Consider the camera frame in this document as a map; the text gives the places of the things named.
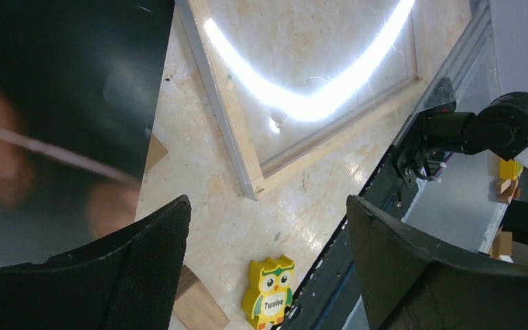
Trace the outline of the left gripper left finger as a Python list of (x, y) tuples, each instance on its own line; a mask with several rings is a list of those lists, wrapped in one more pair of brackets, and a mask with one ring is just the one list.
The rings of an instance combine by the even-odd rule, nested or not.
[(190, 218), (181, 195), (44, 263), (0, 267), (0, 329), (167, 329)]

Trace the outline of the light wooden picture frame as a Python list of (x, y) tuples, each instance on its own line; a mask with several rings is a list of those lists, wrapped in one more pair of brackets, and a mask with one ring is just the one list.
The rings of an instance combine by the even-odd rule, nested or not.
[(178, 1), (243, 194), (262, 199), (389, 114), (406, 117), (469, 1)]

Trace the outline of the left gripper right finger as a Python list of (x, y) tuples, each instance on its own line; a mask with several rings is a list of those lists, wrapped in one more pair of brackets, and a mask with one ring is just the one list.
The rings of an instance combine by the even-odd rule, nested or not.
[(371, 329), (528, 329), (528, 266), (446, 243), (357, 195), (346, 217)]

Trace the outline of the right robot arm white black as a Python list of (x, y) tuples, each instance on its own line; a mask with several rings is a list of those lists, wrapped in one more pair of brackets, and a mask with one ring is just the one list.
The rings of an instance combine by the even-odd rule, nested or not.
[(415, 118), (393, 156), (402, 179), (434, 180), (428, 165), (433, 153), (476, 155), (490, 150), (528, 168), (528, 91), (504, 94), (478, 113), (455, 108), (449, 102)]

